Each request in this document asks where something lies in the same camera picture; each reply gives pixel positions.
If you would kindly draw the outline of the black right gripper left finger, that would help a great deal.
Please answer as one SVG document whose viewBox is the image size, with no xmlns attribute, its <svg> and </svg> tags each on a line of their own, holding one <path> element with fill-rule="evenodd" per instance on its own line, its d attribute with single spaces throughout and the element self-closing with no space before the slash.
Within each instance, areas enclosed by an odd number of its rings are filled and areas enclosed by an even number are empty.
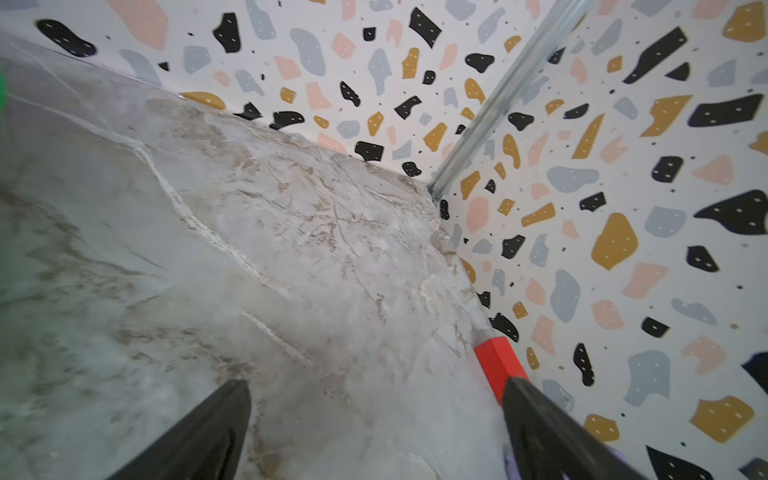
<svg viewBox="0 0 768 480">
<path fill-rule="evenodd" d="M 245 380 L 225 382 L 110 478 L 234 478 L 251 406 Z"/>
</svg>

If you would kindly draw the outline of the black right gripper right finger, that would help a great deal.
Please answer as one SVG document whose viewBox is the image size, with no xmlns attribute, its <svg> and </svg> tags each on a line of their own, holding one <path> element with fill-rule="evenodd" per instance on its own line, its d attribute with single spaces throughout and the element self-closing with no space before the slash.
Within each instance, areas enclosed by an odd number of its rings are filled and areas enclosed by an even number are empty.
<svg viewBox="0 0 768 480">
<path fill-rule="evenodd" d="M 507 380 L 502 409 L 521 479 L 642 477 L 522 378 Z"/>
</svg>

